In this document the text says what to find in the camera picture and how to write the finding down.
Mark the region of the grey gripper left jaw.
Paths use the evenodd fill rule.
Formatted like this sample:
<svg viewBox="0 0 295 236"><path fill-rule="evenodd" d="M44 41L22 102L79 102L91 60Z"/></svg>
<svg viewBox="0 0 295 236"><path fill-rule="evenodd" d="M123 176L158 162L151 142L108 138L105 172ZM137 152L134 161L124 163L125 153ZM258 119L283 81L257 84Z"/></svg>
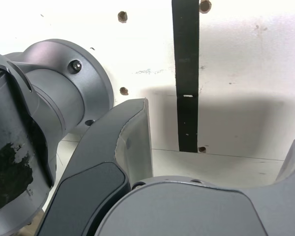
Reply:
<svg viewBox="0 0 295 236"><path fill-rule="evenodd" d="M92 236L136 182L153 176L147 99L113 107L78 143L36 231Z"/></svg>

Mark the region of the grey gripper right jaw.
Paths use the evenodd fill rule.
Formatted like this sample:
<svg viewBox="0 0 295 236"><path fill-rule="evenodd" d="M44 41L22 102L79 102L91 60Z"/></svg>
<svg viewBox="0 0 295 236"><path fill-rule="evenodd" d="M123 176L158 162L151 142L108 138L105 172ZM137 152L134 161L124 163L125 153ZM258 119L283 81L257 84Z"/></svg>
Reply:
<svg viewBox="0 0 295 236"><path fill-rule="evenodd" d="M271 185L151 182L120 199L96 235L295 236L295 140Z"/></svg>

